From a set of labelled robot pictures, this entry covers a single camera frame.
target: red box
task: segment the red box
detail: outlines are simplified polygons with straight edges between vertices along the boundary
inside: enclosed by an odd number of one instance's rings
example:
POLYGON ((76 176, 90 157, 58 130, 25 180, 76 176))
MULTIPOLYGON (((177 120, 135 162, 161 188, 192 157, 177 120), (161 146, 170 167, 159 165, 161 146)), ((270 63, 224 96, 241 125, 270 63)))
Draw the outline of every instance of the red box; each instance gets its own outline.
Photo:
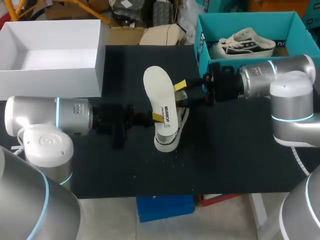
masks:
POLYGON ((11 20, 11 17, 8 12, 2 17, 0 17, 0 30, 4 26, 5 22, 10 22, 10 20, 11 20))
POLYGON ((209 205, 212 205, 212 204, 216 204, 216 203, 228 200, 228 199, 235 198, 235 197, 240 196, 240 195, 242 195, 242 194, 239 194, 239 193, 227 194, 227 195, 213 197, 213 198, 210 198, 208 200, 204 200, 203 196, 199 195, 199 200, 200 200, 202 206, 206 207, 206 206, 209 206, 209 205))

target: yellow pipe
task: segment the yellow pipe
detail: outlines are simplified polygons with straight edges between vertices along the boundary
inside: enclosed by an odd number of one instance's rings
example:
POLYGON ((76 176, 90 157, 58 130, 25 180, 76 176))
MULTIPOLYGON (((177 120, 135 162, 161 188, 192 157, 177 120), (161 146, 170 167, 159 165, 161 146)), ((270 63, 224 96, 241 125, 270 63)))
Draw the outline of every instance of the yellow pipe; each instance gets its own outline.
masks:
POLYGON ((15 10, 15 14, 17 14, 17 15, 20 14, 21 9, 22 9, 23 6, 25 5, 25 3, 26 3, 26 0, 20 0, 20 1, 19 1, 18 7, 17 7, 16 10, 15 10))
POLYGON ((100 19, 102 22, 109 24, 110 20, 107 19, 106 17, 100 15, 99 13, 93 11, 91 8, 87 7, 86 5, 84 5, 82 2, 78 1, 78 0, 71 0, 71 2, 73 2, 74 4, 78 5, 80 8, 82 8, 83 10, 87 11, 88 13, 92 14, 93 16, 95 16, 96 18, 100 19))
POLYGON ((41 5, 43 3, 43 0, 39 0, 39 2, 37 2, 35 5, 33 5, 32 7, 30 7, 27 11, 25 11, 24 13, 19 15, 19 18, 21 18, 22 16, 28 14, 29 12, 31 12, 33 9, 35 9, 36 7, 38 7, 39 5, 41 5))
POLYGON ((12 4, 11 0, 4 0, 4 4, 8 9, 9 15, 11 17, 11 21, 14 21, 14 22, 18 21, 18 16, 16 14, 14 5, 12 4))

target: gray floor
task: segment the gray floor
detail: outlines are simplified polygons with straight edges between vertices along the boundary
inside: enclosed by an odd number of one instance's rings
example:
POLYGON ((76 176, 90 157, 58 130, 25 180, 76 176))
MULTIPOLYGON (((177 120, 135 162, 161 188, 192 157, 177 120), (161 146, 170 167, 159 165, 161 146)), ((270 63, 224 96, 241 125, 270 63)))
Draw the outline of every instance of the gray floor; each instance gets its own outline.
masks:
MULTIPOLYGON (((263 194, 267 214, 284 193, 263 194)), ((83 199, 87 222, 85 240, 256 240, 248 196, 211 206, 197 205, 193 214, 140 223, 136 199, 83 199)))

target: blue box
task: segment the blue box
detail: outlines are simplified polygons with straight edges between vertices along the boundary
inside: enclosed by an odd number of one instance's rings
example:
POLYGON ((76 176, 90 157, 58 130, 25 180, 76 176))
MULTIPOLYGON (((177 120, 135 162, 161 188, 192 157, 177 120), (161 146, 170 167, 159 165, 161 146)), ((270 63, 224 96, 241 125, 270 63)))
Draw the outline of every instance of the blue box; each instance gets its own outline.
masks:
POLYGON ((194 212, 195 202, 189 195, 137 197, 136 208, 140 222, 144 223, 191 214, 194 212))
POLYGON ((310 0, 302 18, 307 29, 320 26, 320 0, 310 0))
POLYGON ((210 45, 248 27, 261 37, 275 41, 277 46, 285 46, 289 56, 307 54, 319 66, 320 49, 296 12, 207 13, 198 16, 194 42, 200 76, 208 71, 211 63, 220 62, 221 67, 228 66, 237 72, 243 65, 285 58, 210 59, 210 45))
POLYGON ((229 13, 238 0, 196 0, 204 6, 206 13, 229 13))

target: yellow clamp pad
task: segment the yellow clamp pad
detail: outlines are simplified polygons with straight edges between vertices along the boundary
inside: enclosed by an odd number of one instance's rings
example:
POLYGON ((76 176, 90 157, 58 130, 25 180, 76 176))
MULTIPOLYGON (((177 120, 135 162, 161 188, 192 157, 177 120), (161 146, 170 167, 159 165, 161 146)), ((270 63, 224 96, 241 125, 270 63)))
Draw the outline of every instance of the yellow clamp pad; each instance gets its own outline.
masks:
POLYGON ((162 115, 157 114, 155 112, 152 112, 152 119, 153 119, 153 121, 155 121, 157 123, 163 123, 164 122, 164 120, 162 118, 162 115))
POLYGON ((174 91, 179 91, 187 86, 186 80, 183 80, 173 86, 174 91))

